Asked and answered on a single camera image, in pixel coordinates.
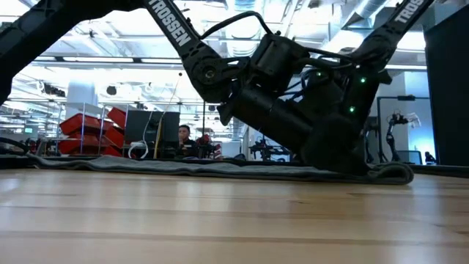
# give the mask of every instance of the desk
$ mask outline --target desk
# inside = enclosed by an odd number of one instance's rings
[[[449,264],[469,180],[408,186],[0,171],[0,263]]]

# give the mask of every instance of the person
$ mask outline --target person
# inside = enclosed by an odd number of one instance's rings
[[[179,148],[176,155],[184,157],[197,157],[197,143],[189,139],[191,128],[188,125],[179,126]]]

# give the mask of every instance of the gray towel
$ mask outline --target gray towel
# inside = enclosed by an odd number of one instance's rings
[[[413,180],[409,166],[399,163],[372,167],[367,175],[344,175],[310,166],[238,166],[227,162],[188,164],[177,161],[137,161],[129,158],[102,156],[91,161],[52,161],[27,154],[43,169],[91,169],[97,172],[130,172],[160,175],[190,175],[263,180],[299,180],[334,183],[408,184]]]

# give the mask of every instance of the ceiling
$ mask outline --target ceiling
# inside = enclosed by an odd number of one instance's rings
[[[37,2],[2,0],[0,22],[13,22]],[[279,30],[282,35],[294,37],[295,41],[308,47],[322,47],[332,51],[357,47],[371,31],[356,29],[332,33],[331,28],[342,23],[353,11],[357,4],[355,0],[214,0],[175,3],[183,10],[185,17],[191,18],[191,23],[200,34],[245,10],[261,13],[273,32]],[[394,6],[395,3],[389,1],[386,6]],[[262,34],[259,23],[253,18],[246,18],[212,34],[205,42],[223,57],[246,56],[252,54]],[[421,31],[409,32],[389,64],[424,67],[424,47]],[[58,56],[64,60],[57,62],[54,57]],[[146,60],[127,63],[125,58]],[[40,58],[25,67],[14,78],[10,98],[59,99],[41,93],[39,83],[51,84],[67,93],[70,80],[88,78],[94,81],[101,103],[152,101],[147,103],[150,109],[165,109],[170,100],[172,103],[180,102],[182,106],[170,105],[168,111],[180,110],[184,114],[184,122],[195,127],[201,126],[200,118],[197,117],[203,112],[202,99],[187,75],[183,73],[179,77],[178,73],[183,71],[176,51],[146,10],[114,11],[103,18],[79,23]],[[114,96],[106,92],[110,85],[117,88]],[[30,104],[31,109],[42,109],[35,112],[47,114],[44,112],[47,103],[27,104]],[[2,106],[4,114],[12,109],[14,111],[12,105],[8,109]],[[218,116],[216,112],[207,112],[210,113],[208,118],[213,118],[213,121],[207,123],[206,127],[213,127],[220,137],[237,139],[242,136],[242,123],[232,121],[228,128],[224,128],[215,120]]]

